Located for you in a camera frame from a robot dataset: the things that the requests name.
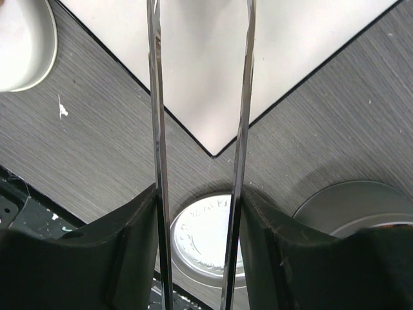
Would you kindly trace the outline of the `metal tongs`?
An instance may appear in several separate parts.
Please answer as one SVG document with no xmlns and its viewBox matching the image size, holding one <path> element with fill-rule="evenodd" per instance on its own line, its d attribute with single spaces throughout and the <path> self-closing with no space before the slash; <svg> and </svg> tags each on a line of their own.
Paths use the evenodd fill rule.
<svg viewBox="0 0 413 310">
<path fill-rule="evenodd" d="M 256 2 L 248 1 L 248 28 L 246 35 L 243 84 L 239 128 L 236 140 L 234 176 L 228 220 L 225 265 L 221 292 L 221 309 L 233 306 L 237 249 L 241 222 L 242 192 L 247 155 L 248 128 L 254 75 L 254 43 L 256 32 Z M 168 203 L 168 180 L 165 141 L 165 110 L 163 100 L 163 77 L 161 59 L 161 6 L 159 1 L 147 1 L 148 63 L 150 73 L 150 99 L 152 132 L 154 141 L 154 166 L 156 172 L 156 205 L 161 269 L 162 308 L 173 309 L 172 258 L 170 246 L 170 213 Z"/>
</svg>

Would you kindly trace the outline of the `round metal tin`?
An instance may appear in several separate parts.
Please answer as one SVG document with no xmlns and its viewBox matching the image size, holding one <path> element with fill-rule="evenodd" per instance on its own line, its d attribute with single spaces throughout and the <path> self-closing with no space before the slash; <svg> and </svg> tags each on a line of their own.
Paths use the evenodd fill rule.
<svg viewBox="0 0 413 310">
<path fill-rule="evenodd" d="M 412 201 L 376 181 L 346 181 L 306 200 L 293 215 L 302 224 L 345 238 L 369 227 L 412 226 Z"/>
</svg>

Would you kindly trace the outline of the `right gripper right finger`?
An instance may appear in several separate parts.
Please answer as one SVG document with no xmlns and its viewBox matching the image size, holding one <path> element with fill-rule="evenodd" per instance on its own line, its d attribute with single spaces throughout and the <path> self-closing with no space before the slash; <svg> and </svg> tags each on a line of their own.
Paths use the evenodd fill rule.
<svg viewBox="0 0 413 310">
<path fill-rule="evenodd" d="M 251 309 L 411 309 L 412 230 L 317 231 L 243 192 L 240 244 Z"/>
</svg>

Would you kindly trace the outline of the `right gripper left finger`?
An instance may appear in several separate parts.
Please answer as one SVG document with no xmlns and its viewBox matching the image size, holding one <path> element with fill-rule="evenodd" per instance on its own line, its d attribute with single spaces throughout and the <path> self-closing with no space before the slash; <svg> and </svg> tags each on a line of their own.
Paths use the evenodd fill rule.
<svg viewBox="0 0 413 310">
<path fill-rule="evenodd" d="M 58 239 L 1 231 L 2 309 L 146 309 L 157 255 L 156 188 Z"/>
</svg>

